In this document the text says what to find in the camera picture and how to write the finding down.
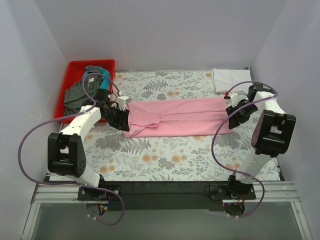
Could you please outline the pink t shirt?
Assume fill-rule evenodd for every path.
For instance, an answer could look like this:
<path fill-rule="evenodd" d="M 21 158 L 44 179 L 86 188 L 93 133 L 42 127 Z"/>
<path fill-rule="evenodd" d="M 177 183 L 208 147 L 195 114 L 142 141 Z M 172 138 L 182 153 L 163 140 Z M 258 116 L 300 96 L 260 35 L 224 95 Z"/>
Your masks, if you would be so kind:
<path fill-rule="evenodd" d="M 214 135 L 227 118 L 222 97 L 155 101 L 133 101 L 129 110 L 126 138 L 185 137 Z"/>

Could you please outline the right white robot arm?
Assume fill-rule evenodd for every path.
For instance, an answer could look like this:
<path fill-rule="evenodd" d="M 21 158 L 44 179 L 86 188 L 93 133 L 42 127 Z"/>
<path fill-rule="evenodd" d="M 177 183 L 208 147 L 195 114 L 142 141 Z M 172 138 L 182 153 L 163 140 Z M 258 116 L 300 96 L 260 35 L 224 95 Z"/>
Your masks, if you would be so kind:
<path fill-rule="evenodd" d="M 235 173 L 229 176 L 226 193 L 232 199 L 245 197 L 253 192 L 254 178 L 271 159 L 283 155 L 289 148 L 296 124 L 296 117 L 286 113 L 278 104 L 278 93 L 269 86 L 255 82 L 248 88 L 246 99 L 227 91 L 225 99 L 231 101 L 226 109 L 228 127 L 234 129 L 250 119 L 260 117 L 251 137 L 251 150 Z"/>

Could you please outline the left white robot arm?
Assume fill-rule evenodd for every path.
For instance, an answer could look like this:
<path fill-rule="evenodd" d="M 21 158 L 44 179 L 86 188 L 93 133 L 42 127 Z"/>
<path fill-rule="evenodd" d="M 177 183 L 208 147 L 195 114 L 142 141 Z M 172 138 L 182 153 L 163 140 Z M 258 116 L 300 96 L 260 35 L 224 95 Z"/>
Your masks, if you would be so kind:
<path fill-rule="evenodd" d="M 83 146 L 86 135 L 99 120 L 106 120 L 110 127 L 128 132 L 130 111 L 127 104 L 132 101 L 129 96 L 111 100 L 112 93 L 99 89 L 94 98 L 86 99 L 70 124 L 58 133 L 52 133 L 47 139 L 48 171 L 68 177 L 81 185 L 90 186 L 89 194 L 95 200 L 106 196 L 106 187 L 101 184 L 103 177 L 87 166 Z"/>

